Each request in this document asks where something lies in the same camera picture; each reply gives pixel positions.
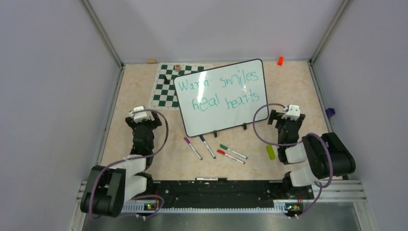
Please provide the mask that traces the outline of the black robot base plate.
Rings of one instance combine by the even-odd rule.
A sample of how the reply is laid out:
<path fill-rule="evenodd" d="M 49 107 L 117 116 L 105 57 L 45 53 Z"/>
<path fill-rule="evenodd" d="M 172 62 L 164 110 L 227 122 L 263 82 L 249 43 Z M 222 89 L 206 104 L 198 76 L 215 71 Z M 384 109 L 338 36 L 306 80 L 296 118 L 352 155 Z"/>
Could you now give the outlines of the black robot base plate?
<path fill-rule="evenodd" d="M 162 212 L 282 209 L 279 200 L 314 199 L 311 186 L 290 189 L 281 180 L 163 180 L 148 183 L 136 197 L 148 196 L 144 212 L 152 212 L 163 198 Z"/>

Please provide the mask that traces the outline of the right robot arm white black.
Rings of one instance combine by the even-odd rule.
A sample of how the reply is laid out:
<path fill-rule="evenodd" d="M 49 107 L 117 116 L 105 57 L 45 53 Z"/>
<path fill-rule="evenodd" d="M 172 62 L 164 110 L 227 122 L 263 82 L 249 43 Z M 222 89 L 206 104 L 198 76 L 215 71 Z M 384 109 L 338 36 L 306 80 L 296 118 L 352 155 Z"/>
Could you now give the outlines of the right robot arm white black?
<path fill-rule="evenodd" d="M 295 198 L 302 187 L 324 179 L 355 172 L 356 163 L 349 150 L 334 132 L 321 136 L 305 135 L 299 139 L 299 129 L 304 114 L 293 120 L 283 113 L 271 111 L 268 124 L 276 122 L 278 144 L 272 146 L 279 161 L 284 165 L 304 163 L 298 170 L 285 173 L 282 192 L 288 198 Z"/>

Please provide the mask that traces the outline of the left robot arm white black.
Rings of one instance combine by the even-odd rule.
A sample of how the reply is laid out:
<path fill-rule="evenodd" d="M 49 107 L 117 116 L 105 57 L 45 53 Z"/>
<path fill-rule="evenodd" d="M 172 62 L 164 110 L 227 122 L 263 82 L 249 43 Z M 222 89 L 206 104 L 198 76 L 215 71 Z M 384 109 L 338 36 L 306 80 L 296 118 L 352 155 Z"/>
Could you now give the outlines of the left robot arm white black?
<path fill-rule="evenodd" d="M 130 112 L 125 119 L 132 129 L 133 145 L 130 154 L 107 166 L 94 166 L 89 174 L 80 210 L 91 218 L 100 216 L 118 217 L 125 202 L 139 195 L 143 199 L 152 197 L 153 184 L 143 175 L 150 167 L 154 149 L 153 130 L 161 125 L 168 128 L 165 116 L 153 109 Z"/>

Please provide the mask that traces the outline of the white whiteboard black frame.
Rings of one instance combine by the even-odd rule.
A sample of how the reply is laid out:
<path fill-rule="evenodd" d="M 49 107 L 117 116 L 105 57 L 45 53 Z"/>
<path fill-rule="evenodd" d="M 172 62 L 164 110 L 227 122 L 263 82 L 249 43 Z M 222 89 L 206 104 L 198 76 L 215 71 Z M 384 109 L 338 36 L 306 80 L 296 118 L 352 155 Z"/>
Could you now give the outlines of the white whiteboard black frame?
<path fill-rule="evenodd" d="M 174 79 L 185 133 L 195 137 L 269 117 L 263 62 L 211 68 Z"/>

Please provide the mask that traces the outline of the green whiteboard marker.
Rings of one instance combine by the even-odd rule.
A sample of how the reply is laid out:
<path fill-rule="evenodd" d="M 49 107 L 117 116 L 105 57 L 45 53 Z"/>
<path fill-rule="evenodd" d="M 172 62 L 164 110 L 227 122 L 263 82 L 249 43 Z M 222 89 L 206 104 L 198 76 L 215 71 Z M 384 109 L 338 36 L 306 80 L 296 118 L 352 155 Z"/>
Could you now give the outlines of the green whiteboard marker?
<path fill-rule="evenodd" d="M 229 152 L 231 152 L 231 153 L 234 153 L 234 154 L 238 155 L 239 157 L 242 157 L 242 158 L 244 158 L 244 159 L 248 159 L 247 156 L 245 156 L 245 155 L 243 155 L 243 154 L 241 154 L 241 153 L 239 153 L 239 152 L 237 152 L 237 151 L 235 151 L 235 150 L 232 150 L 232 149 L 230 149 L 229 147 L 227 147 L 227 146 L 225 146 L 225 145 L 223 145 L 223 144 L 220 144 L 219 146 L 220 146 L 220 148 L 222 148 L 222 149 L 224 149 L 224 150 L 227 150 L 227 151 L 229 151 Z"/>

